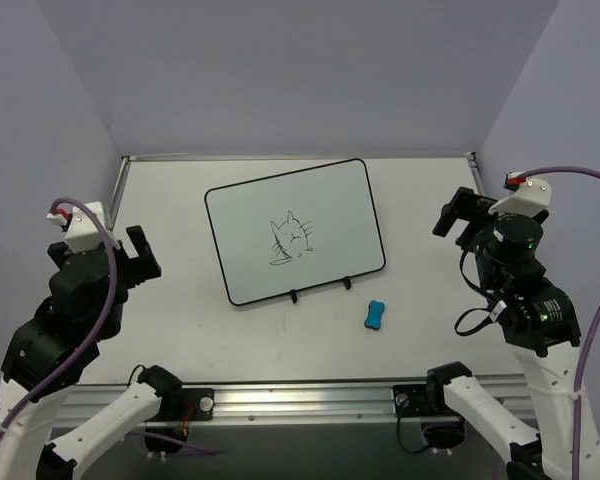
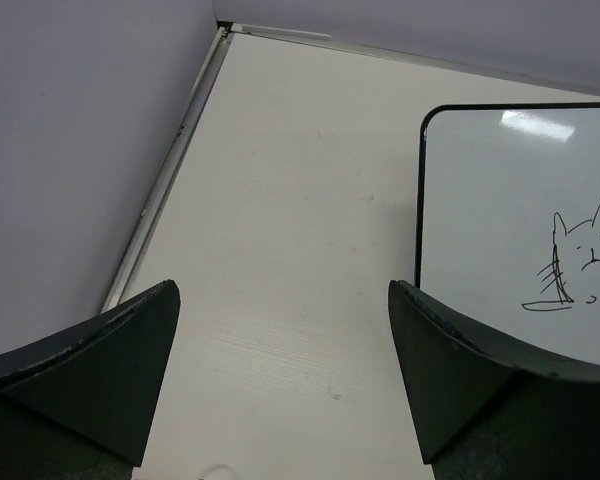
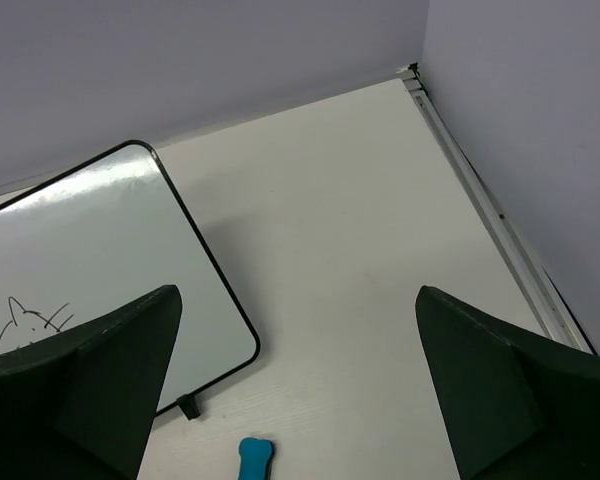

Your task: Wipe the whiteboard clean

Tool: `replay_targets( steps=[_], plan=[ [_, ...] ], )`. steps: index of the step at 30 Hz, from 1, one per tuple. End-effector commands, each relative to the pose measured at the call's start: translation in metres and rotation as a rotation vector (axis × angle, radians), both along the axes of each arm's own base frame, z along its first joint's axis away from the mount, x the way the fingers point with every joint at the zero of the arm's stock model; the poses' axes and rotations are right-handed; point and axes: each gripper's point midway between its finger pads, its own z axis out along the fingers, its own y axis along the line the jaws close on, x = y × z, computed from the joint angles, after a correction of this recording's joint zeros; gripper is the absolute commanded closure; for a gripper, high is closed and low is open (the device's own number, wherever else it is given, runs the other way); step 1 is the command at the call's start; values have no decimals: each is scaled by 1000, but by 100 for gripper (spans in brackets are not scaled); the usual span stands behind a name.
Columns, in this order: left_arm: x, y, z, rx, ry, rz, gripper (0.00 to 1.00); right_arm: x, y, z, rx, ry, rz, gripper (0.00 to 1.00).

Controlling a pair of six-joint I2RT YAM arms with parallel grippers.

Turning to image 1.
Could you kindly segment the blue whiteboard eraser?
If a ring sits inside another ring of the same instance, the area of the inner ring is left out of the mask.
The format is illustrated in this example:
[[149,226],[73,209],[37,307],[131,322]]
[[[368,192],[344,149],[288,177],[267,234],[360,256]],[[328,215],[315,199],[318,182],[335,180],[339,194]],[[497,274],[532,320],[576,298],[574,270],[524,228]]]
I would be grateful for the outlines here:
[[382,317],[384,312],[385,304],[383,302],[371,300],[368,304],[368,311],[364,320],[364,326],[370,330],[380,330],[382,327]]

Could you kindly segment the white whiteboard black frame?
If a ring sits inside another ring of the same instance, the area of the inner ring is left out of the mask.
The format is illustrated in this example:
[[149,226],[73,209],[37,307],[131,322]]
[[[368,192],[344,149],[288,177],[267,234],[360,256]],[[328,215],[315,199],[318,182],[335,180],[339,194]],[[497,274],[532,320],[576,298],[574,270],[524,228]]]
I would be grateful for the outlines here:
[[229,302],[242,307],[384,269],[366,163],[349,159],[209,189]]

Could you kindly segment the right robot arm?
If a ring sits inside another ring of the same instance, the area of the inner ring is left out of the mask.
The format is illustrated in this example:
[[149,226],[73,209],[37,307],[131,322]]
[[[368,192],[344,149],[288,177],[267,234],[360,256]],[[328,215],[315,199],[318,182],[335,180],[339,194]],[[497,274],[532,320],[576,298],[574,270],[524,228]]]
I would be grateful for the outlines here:
[[535,256],[548,212],[499,213],[495,206],[461,187],[442,207],[433,233],[444,237],[456,221],[466,221],[456,243],[464,256],[474,255],[478,280],[468,286],[487,305],[485,318],[463,334],[501,327],[538,426],[508,411],[459,361],[428,371],[425,403],[466,420],[502,458],[510,479],[600,479],[600,437],[575,383],[583,352],[575,308]]

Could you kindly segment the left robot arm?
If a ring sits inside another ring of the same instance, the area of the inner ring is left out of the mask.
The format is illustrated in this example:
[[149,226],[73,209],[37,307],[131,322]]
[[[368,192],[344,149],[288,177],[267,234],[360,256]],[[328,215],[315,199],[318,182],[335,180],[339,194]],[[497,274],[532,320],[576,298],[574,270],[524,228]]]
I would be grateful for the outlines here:
[[111,255],[101,242],[80,253],[63,242],[49,246],[59,269],[49,280],[50,295],[16,330],[1,367],[0,479],[78,479],[139,423],[180,411],[181,381],[154,365],[76,431],[51,437],[60,407],[98,357],[99,342],[120,332],[130,290],[161,275],[143,229],[126,233],[135,257],[119,241]]

